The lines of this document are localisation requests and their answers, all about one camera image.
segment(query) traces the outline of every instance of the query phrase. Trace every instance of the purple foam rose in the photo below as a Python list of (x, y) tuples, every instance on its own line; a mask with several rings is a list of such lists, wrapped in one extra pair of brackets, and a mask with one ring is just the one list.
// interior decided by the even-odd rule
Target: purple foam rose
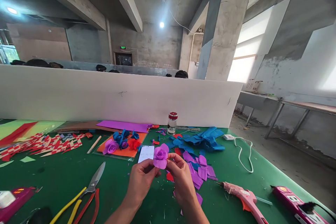
[(169, 148), (164, 143), (160, 147), (156, 147), (154, 150), (154, 166), (159, 169), (165, 169), (167, 166)]
[(127, 141), (122, 142), (121, 149), (126, 149), (128, 147)]
[(103, 154), (112, 154), (117, 149), (119, 149), (119, 144), (117, 141), (114, 141), (113, 139), (107, 140), (105, 143), (105, 149), (103, 150)]

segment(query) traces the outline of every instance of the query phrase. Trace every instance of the red jar lid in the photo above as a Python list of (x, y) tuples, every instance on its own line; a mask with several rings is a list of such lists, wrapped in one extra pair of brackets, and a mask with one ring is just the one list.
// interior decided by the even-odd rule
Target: red jar lid
[(170, 112), (168, 118), (176, 120), (177, 119), (177, 113), (176, 112)]

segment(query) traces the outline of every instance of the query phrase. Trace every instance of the green table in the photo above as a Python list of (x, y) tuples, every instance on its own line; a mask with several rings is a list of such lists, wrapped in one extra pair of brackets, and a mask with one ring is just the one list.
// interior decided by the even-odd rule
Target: green table
[[(222, 129), (224, 133), (233, 134), (228, 129)], [(144, 141), (144, 145), (150, 145), (151, 139), (157, 139), (158, 133), (151, 130)], [(13, 190), (17, 187), (43, 187), (26, 203), (19, 212), (10, 220), (9, 224), (17, 224), (23, 221), (35, 208), (49, 206), (53, 215), (63, 208), (75, 195), (88, 185), (95, 171), (106, 161), (105, 171), (98, 184), (100, 188), (100, 209), (96, 223), (104, 223), (106, 219), (117, 209), (122, 202), (128, 185), (128, 175), (132, 165), (136, 164), (139, 154), (134, 162), (107, 158), (96, 154), (86, 154), (98, 135), (93, 140), (83, 138), (83, 146), (65, 154), (55, 154), (48, 157), (34, 156), (36, 161), (23, 163), (19, 160), (27, 156), (27, 153), (19, 153), (13, 157), (14, 162), (0, 168), (0, 190)], [(101, 144), (107, 137), (102, 137)], [(298, 221), (289, 214), (271, 193), (270, 185), (286, 186), (290, 188), (303, 201), (318, 202), (289, 177), (273, 166), (256, 151), (252, 150), (251, 160), (254, 173), (249, 174), (239, 163), (238, 153), (240, 148), (235, 147), (233, 141), (225, 141), (222, 137), (217, 142), (225, 146), (223, 152), (206, 153), (208, 164), (211, 164), (219, 181), (226, 181), (248, 189), (260, 198), (273, 203), (273, 206), (257, 203), (258, 208), (270, 224), (293, 223)], [(249, 146), (237, 140), (237, 144), (243, 147), (241, 160), (244, 165), (250, 167), (248, 161)], [(174, 184), (166, 179), (166, 171), (162, 176), (154, 179), (151, 189), (133, 223), (185, 223), (180, 215), (180, 207), (173, 197)], [(243, 211), (242, 203), (234, 196), (229, 200), (225, 198), (224, 189), (213, 180), (207, 180), (198, 191), (203, 197), (202, 208), (210, 223), (256, 223), (250, 212)], [(57, 223), (67, 223), (74, 204), (63, 213)], [(89, 223), (94, 211), (94, 203), (86, 211), (81, 223)], [(317, 209), (317, 212), (328, 219), (326, 214)]]

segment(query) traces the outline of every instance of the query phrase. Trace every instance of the pink glue gun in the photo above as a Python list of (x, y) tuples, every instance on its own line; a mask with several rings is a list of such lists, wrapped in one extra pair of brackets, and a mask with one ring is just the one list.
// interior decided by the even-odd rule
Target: pink glue gun
[(22, 187), (12, 191), (15, 200), (9, 206), (0, 209), (0, 224), (7, 223), (10, 218), (34, 195), (35, 188)]
[(224, 187), (229, 194), (237, 196), (243, 204), (243, 210), (251, 212), (258, 224), (268, 224), (267, 220), (256, 206), (257, 198), (253, 192), (244, 190), (242, 187), (227, 182), (217, 184)]

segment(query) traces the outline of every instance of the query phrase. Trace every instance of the pink heat tool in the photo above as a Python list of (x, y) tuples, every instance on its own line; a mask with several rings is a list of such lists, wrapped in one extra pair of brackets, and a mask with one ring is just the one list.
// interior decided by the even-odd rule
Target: pink heat tool
[(328, 224), (328, 222), (318, 215), (315, 211), (311, 214), (305, 213), (300, 205), (304, 204), (298, 196), (296, 196), (287, 187), (276, 186), (273, 187), (273, 194), (278, 200), (294, 215), (294, 217), (301, 224)]
[(7, 223), (14, 214), (34, 195), (35, 188), (22, 187), (11, 191), (15, 200), (8, 207), (0, 209), (0, 223)]
[(251, 212), (258, 224), (268, 224), (267, 220), (256, 206), (257, 198), (253, 192), (244, 190), (242, 187), (227, 182), (217, 182), (217, 184), (224, 187), (229, 194), (237, 196), (243, 204), (243, 210)]

